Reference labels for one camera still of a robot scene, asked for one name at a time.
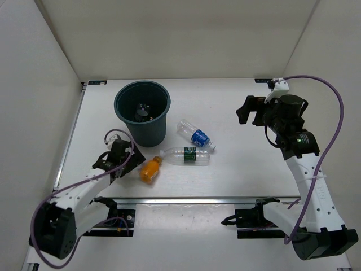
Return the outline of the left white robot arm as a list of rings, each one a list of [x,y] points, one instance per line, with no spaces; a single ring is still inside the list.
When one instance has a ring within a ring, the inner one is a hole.
[[[112,226],[119,221],[117,203],[100,193],[133,171],[145,157],[136,145],[120,138],[107,147],[92,165],[86,183],[63,188],[58,196],[40,205],[30,225],[29,245],[62,260],[79,237],[94,226]]]

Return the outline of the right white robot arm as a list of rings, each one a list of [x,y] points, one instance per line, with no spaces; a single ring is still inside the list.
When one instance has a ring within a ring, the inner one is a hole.
[[[254,221],[277,226],[301,260],[341,255],[359,240],[356,230],[348,229],[336,210],[319,164],[318,144],[303,127],[307,106],[308,102],[296,95],[270,101],[250,95],[236,111],[240,124],[246,124],[249,114],[255,112],[252,124],[275,133],[272,145],[281,150],[302,202],[293,207],[276,198],[258,199]]]

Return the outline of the clear bottle black label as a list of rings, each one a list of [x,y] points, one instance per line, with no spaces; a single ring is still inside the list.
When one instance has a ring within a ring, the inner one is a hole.
[[[145,103],[138,103],[134,115],[135,121],[136,122],[149,121],[150,111],[151,109],[149,105]]]

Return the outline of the orange plastic bottle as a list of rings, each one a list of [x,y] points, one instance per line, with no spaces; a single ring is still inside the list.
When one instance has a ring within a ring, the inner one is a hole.
[[[151,184],[159,173],[162,164],[162,158],[155,156],[152,160],[145,163],[140,170],[140,179],[147,184]]]

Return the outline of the clear bottle green label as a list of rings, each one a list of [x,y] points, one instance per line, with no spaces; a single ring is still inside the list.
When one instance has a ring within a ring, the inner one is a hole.
[[[210,162],[210,153],[201,147],[173,147],[159,154],[172,165],[207,166]]]

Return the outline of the clear bottle blue label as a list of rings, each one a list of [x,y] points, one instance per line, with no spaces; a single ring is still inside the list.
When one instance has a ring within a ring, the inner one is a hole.
[[[178,122],[177,133],[198,147],[208,148],[211,151],[214,151],[216,148],[216,145],[201,129],[194,126],[186,119],[182,119]]]

